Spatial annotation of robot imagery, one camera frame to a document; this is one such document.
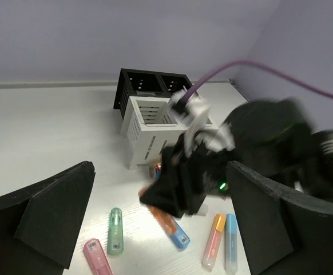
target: battery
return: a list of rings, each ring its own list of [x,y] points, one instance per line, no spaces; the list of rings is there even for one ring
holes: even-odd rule
[[[152,179],[157,179],[160,176],[161,163],[155,162],[149,166],[149,175]]]

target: cable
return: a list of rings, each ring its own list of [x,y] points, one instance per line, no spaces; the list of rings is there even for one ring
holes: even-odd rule
[[[212,71],[210,71],[209,73],[207,73],[206,75],[204,75],[203,77],[201,77],[192,87],[190,87],[190,89],[185,93],[185,95],[182,97],[182,99],[187,102],[188,99],[197,91],[198,88],[200,88],[203,84],[205,84],[211,77],[213,77],[214,75],[222,72],[225,69],[228,69],[230,67],[236,66],[236,65],[244,65],[244,66],[251,66],[251,67],[255,67],[261,70],[264,70],[266,72],[272,73],[275,76],[281,77],[291,83],[294,83],[304,89],[307,89],[311,92],[314,92],[316,94],[319,94],[321,96],[325,96],[328,97],[330,99],[333,99],[333,94],[328,93],[324,90],[315,88],[312,85],[306,84],[303,81],[300,81],[292,76],[289,76],[279,70],[276,70],[274,68],[271,68],[267,65],[261,64],[259,62],[255,62],[255,61],[250,61],[250,60],[236,60],[236,61],[232,61],[229,63],[226,63]]]

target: white wall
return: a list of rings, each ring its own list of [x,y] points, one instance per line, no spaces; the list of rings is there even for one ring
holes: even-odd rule
[[[0,83],[117,80],[121,67],[196,79],[246,57],[279,1],[0,0]]]
[[[333,93],[333,0],[282,0],[249,58]],[[250,68],[236,82],[250,100],[295,96],[317,129],[333,128],[333,100]]]

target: green light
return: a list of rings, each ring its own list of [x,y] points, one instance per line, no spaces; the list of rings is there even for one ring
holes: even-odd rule
[[[226,182],[224,182],[221,186],[220,186],[220,190],[222,190],[226,185]]]

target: green highlighter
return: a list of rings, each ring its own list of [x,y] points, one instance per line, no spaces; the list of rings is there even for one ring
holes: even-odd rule
[[[113,208],[109,217],[107,253],[120,255],[123,252],[122,211]]]

